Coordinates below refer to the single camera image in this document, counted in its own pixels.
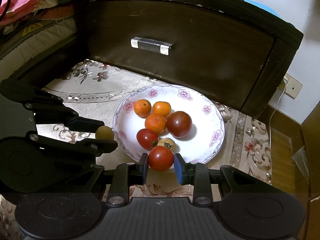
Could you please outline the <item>large orange tangerine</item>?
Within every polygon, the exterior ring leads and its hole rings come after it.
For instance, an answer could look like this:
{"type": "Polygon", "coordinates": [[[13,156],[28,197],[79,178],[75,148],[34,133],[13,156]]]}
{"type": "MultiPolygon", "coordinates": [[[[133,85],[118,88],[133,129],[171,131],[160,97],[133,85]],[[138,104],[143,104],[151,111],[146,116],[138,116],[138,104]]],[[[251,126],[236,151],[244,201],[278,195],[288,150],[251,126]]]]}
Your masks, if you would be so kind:
{"type": "Polygon", "coordinates": [[[157,134],[162,134],[165,132],[166,118],[160,114],[150,114],[145,120],[145,128],[150,129],[157,134]]]}

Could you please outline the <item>red oval cherry tomato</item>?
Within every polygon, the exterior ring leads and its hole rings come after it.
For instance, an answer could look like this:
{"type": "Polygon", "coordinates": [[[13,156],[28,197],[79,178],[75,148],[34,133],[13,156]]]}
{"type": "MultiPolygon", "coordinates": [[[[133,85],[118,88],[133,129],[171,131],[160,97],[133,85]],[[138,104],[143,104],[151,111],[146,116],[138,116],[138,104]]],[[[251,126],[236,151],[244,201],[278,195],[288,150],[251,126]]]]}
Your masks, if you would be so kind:
{"type": "Polygon", "coordinates": [[[158,134],[151,129],[144,128],[138,131],[137,141],[145,150],[152,150],[158,144],[158,134]]]}

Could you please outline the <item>round red cherry tomato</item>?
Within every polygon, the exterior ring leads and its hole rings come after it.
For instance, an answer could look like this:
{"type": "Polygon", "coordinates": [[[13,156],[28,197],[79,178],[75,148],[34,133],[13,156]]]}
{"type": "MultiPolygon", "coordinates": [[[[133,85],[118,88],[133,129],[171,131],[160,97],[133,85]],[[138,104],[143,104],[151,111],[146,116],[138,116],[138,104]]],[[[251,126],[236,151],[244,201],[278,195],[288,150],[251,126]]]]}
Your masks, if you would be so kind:
{"type": "Polygon", "coordinates": [[[174,154],[164,146],[156,146],[150,151],[148,161],[154,171],[165,172],[173,165],[174,154]]]}

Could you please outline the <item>dark wooden drawer cabinet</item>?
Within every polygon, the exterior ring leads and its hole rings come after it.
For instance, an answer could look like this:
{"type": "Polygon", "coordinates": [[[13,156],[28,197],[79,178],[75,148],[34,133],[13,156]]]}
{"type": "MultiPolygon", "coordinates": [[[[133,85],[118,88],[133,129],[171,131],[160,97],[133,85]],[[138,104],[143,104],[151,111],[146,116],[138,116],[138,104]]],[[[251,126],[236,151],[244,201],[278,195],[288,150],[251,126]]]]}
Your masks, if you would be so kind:
{"type": "Polygon", "coordinates": [[[241,0],[75,0],[84,56],[192,88],[252,117],[285,76],[303,34],[241,0]],[[131,47],[172,44],[169,55],[131,47]]]}

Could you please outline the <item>clear plastic bag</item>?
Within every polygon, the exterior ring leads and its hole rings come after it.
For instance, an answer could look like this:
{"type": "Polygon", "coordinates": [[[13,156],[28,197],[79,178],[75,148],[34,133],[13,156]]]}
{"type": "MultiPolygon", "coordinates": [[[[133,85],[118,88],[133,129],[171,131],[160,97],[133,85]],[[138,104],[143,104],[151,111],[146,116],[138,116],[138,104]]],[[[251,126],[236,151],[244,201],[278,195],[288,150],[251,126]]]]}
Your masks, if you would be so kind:
{"type": "Polygon", "coordinates": [[[295,162],[307,184],[310,184],[310,170],[306,147],[301,147],[291,159],[295,162]]]}

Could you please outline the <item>blue cloth on cabinet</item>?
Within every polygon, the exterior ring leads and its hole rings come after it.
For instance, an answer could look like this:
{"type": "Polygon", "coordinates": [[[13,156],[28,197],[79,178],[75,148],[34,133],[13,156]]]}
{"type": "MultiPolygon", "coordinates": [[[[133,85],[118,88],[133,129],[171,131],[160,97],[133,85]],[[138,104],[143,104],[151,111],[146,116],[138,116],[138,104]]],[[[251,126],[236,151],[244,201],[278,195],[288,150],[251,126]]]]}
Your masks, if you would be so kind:
{"type": "Polygon", "coordinates": [[[259,7],[260,9],[263,9],[265,11],[268,11],[269,13],[273,14],[274,16],[277,16],[279,17],[279,15],[270,7],[266,6],[266,5],[263,5],[259,2],[256,2],[256,1],[253,1],[253,0],[244,0],[245,2],[247,3],[250,3],[252,5],[255,5],[256,7],[259,7]]]}

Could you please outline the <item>large dark red tomato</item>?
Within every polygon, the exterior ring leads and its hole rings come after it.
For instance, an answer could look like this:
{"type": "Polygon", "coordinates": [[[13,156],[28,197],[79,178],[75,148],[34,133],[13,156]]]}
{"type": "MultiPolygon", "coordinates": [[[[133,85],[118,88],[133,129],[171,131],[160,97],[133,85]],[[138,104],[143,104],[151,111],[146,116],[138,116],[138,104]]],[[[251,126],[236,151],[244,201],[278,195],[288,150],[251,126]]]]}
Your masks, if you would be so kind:
{"type": "Polygon", "coordinates": [[[167,130],[174,137],[182,138],[189,134],[193,122],[189,114],[176,111],[167,118],[167,130]]]}

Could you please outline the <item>mattress stack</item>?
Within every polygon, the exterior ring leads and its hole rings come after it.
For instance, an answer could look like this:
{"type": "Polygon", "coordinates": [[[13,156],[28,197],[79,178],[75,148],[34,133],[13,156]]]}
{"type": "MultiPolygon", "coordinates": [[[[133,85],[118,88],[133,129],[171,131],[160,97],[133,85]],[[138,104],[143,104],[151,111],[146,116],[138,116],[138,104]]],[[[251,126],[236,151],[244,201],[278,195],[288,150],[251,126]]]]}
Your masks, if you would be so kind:
{"type": "Polygon", "coordinates": [[[1,80],[76,32],[72,5],[63,5],[1,28],[1,80]]]}

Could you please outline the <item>beige longan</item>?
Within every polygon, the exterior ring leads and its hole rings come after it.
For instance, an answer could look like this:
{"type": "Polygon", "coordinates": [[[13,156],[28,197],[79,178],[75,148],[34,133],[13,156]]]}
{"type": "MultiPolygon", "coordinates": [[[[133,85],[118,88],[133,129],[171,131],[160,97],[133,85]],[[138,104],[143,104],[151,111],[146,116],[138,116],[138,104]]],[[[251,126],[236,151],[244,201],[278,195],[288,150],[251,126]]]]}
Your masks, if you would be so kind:
{"type": "Polygon", "coordinates": [[[176,152],[176,148],[177,148],[176,143],[170,138],[163,138],[159,140],[157,143],[157,146],[163,146],[174,153],[176,152]]]}
{"type": "Polygon", "coordinates": [[[95,132],[95,138],[98,140],[114,140],[114,132],[108,126],[100,126],[95,132]]]}

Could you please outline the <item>pink floral bedding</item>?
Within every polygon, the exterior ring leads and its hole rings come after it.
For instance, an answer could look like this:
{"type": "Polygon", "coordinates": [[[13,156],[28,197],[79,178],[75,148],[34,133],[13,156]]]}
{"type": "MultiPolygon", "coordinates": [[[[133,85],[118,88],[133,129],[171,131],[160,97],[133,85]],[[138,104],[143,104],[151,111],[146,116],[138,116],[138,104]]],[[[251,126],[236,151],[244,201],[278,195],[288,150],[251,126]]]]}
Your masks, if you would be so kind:
{"type": "Polygon", "coordinates": [[[9,25],[39,9],[41,0],[11,0],[9,9],[1,20],[1,26],[9,25]]]}

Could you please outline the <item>wooden wardrobe door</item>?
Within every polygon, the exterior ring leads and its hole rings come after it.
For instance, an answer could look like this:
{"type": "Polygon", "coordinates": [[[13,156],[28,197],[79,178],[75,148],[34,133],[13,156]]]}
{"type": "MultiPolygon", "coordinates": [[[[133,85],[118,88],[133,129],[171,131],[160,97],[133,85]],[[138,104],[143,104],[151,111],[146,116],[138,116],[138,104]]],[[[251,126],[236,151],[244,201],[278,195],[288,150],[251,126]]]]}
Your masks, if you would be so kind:
{"type": "Polygon", "coordinates": [[[304,120],[302,133],[309,162],[311,200],[306,239],[319,239],[319,103],[304,120]]]}

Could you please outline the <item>wall power socket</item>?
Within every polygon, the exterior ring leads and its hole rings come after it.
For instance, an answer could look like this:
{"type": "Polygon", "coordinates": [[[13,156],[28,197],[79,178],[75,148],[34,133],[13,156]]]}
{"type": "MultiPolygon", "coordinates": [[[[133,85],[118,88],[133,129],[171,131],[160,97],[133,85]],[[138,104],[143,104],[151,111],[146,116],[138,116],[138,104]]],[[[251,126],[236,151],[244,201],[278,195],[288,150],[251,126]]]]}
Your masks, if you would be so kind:
{"type": "Polygon", "coordinates": [[[302,83],[286,73],[281,84],[279,85],[279,89],[281,90],[281,97],[286,94],[290,98],[295,99],[302,87],[302,83]]]}

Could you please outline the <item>white floral porcelain plate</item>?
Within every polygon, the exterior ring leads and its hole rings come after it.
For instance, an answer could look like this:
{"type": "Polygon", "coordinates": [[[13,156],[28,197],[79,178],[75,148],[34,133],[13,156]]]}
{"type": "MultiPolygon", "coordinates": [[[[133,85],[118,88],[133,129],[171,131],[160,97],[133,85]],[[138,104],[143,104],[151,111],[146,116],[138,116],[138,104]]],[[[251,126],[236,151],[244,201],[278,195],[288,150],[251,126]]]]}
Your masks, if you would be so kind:
{"type": "Polygon", "coordinates": [[[169,132],[163,138],[172,139],[179,154],[188,163],[207,163],[213,159],[223,145],[225,124],[217,107],[201,93],[177,85],[153,85],[140,88],[125,97],[113,117],[113,130],[116,141],[134,161],[139,161],[145,149],[140,146],[136,134],[144,128],[145,120],[133,110],[139,99],[168,102],[173,112],[189,114],[193,125],[190,133],[181,139],[169,132]]]}

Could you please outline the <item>small orange kumquat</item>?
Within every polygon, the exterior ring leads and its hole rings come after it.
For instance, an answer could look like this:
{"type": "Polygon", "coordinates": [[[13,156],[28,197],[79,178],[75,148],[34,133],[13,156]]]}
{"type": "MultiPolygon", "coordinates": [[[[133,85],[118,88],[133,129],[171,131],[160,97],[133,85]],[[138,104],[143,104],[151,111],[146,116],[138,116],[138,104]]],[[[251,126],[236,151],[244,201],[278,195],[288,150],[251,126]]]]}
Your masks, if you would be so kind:
{"type": "Polygon", "coordinates": [[[153,105],[152,112],[167,118],[171,114],[171,105],[165,101],[158,101],[153,105]]]}
{"type": "Polygon", "coordinates": [[[151,112],[151,103],[146,99],[137,100],[134,104],[135,113],[141,117],[147,117],[151,112]]]}

